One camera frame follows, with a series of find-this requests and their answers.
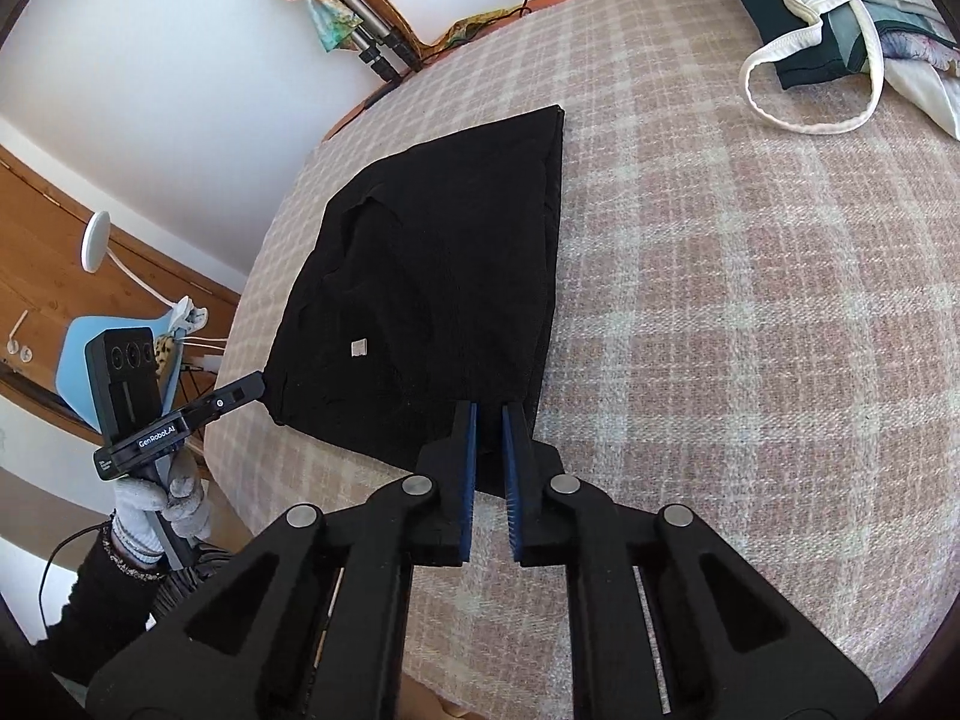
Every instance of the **bed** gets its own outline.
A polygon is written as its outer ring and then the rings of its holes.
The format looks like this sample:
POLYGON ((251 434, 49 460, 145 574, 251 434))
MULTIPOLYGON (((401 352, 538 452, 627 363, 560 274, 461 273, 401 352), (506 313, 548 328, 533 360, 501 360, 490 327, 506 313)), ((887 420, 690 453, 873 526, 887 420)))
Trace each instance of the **bed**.
MULTIPOLYGON (((884 92, 853 133, 752 118, 738 0, 571 0, 408 80, 321 143, 283 201, 220 373, 267 361, 325 202, 363 166, 558 103, 557 308, 535 437, 614 500, 682 502, 886 694, 960 589, 960 146, 884 92)), ((791 121, 862 108, 865 79, 784 93, 791 121)), ((278 427, 206 433, 257 533, 299 501, 357 504, 402 475, 278 427)), ((563 571, 510 561, 478 496, 472 562, 416 571, 404 669, 498 720, 570 717, 563 571)))

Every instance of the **black t-shirt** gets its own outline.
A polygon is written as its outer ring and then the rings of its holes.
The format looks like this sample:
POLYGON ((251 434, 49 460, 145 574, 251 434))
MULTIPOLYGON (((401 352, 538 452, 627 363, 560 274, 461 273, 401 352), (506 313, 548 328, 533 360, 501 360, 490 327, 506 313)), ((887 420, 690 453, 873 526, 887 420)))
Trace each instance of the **black t-shirt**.
POLYGON ((481 405, 477 488, 502 494, 499 407, 532 427, 554 309, 563 109, 378 160, 339 190, 264 370, 272 418, 412 470, 481 405))

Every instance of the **metal screw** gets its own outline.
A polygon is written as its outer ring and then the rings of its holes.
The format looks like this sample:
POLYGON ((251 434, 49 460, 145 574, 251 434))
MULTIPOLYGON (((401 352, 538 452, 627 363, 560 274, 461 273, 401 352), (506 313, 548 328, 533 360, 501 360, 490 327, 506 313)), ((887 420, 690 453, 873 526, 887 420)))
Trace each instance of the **metal screw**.
POLYGON ((570 495, 580 489, 580 480, 569 473, 559 473, 550 480, 550 488, 554 493, 570 495))
POLYGON ((664 519, 677 528, 685 528, 693 522, 693 512, 679 503, 674 503, 664 509, 664 519))
POLYGON ((287 525, 291 528, 306 528, 316 521, 317 510, 305 503, 301 503, 287 512, 287 525))
POLYGON ((408 476, 401 485, 407 495, 426 495, 433 490, 433 482, 425 476, 408 476))

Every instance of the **chair backrest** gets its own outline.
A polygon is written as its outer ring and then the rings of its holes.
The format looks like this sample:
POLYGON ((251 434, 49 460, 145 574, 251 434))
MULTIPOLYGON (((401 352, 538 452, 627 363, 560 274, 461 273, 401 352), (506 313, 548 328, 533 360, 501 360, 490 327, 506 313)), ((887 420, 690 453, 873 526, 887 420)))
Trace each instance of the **chair backrest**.
MULTIPOLYGON (((80 418, 99 432, 100 423, 97 410, 93 406, 93 393, 90 391, 90 376, 86 370, 86 357, 83 352, 86 345, 104 330, 116 330, 127 327, 149 327, 154 339, 165 335, 170 328, 170 312, 159 319, 129 319, 128 317, 77 317, 70 322, 64 339, 64 349, 56 365, 56 392, 67 405, 75 410, 80 418)), ((184 355, 184 345, 174 345, 174 371, 179 370, 184 355)), ((178 377, 170 377, 166 391, 162 394, 163 413, 173 408, 178 377)))

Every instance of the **white glove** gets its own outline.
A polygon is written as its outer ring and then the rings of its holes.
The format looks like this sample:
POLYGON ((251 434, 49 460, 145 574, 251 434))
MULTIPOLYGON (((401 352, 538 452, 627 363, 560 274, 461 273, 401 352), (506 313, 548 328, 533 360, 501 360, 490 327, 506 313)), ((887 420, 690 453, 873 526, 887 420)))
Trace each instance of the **white glove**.
POLYGON ((160 512, 178 536, 207 538, 210 535, 210 502, 203 492, 197 462, 190 450, 184 448, 176 453, 168 482, 169 494, 145 479, 126 476, 113 483, 116 502, 113 543, 143 565, 154 565, 163 557, 160 538, 147 521, 146 512, 160 512))

